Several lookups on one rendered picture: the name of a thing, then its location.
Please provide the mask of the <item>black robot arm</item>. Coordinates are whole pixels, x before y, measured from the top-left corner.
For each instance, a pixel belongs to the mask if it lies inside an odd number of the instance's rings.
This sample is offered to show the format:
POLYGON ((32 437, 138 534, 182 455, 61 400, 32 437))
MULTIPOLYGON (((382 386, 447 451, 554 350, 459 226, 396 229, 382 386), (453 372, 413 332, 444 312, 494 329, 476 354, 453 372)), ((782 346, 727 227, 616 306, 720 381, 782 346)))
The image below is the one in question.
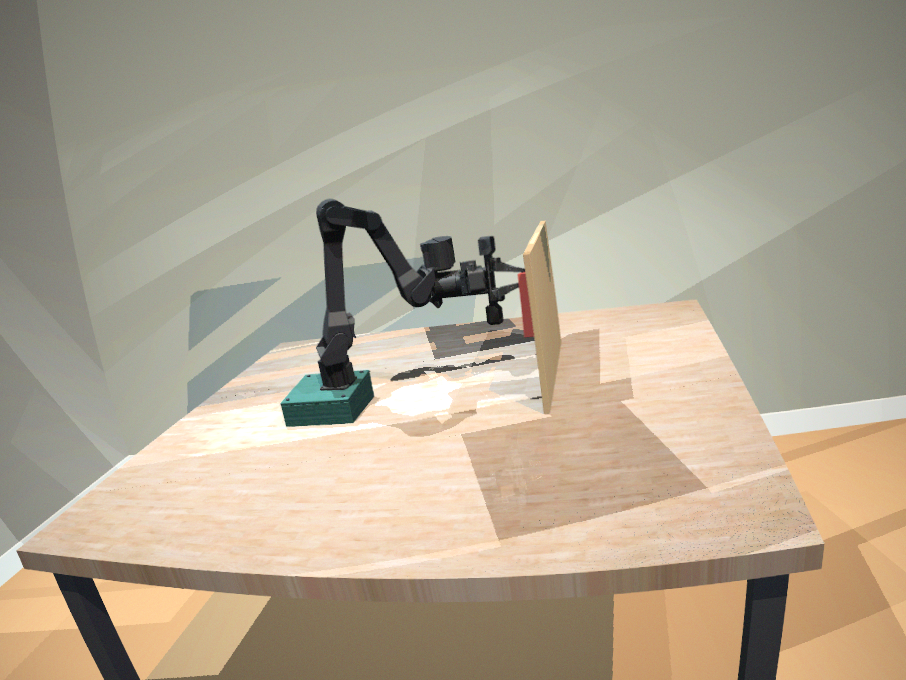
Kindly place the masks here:
MULTIPOLYGON (((342 249, 346 226, 366 229, 391 268, 400 295, 413 307, 422 307, 431 302, 440 308, 442 298, 459 297, 457 270, 443 271, 456 263, 452 237, 439 236, 420 243, 424 265, 414 270, 378 213, 348 207, 330 198, 318 204, 316 216, 324 243, 327 296, 322 339, 316 347, 323 382, 320 390, 346 390, 357 380, 347 355, 356 335, 355 319, 350 312, 345 311, 342 249)), ((476 266, 476 261, 473 260, 461 262, 460 267, 459 277, 465 279, 465 286, 461 287, 462 293, 485 293, 482 266, 476 266)))

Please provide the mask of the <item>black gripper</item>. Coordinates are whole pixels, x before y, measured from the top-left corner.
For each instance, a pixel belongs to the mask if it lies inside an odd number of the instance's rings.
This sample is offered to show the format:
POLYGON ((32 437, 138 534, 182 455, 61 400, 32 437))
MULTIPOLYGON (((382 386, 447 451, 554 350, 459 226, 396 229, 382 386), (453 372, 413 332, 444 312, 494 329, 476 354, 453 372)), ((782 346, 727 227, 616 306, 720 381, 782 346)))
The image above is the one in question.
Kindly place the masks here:
MULTIPOLYGON (((486 290, 485 293, 479 294, 488 294, 489 297, 489 305, 486 306, 487 323, 490 325, 501 324, 503 322, 503 309, 498 302, 505 300, 505 295, 514 289, 517 289, 519 286, 517 282, 496 288, 494 271, 523 273, 525 272, 525 269, 503 263, 501 262, 501 258, 493 258, 493 254, 496 251, 493 236, 480 237, 478 239, 478 244, 480 256, 484 255, 485 261, 485 268, 481 268, 483 269, 483 281, 486 290)), ((465 286, 465 279, 464 277, 459 277, 459 271, 461 271, 461 269, 456 271, 456 286, 459 296, 479 295, 462 293, 461 287, 465 286)))

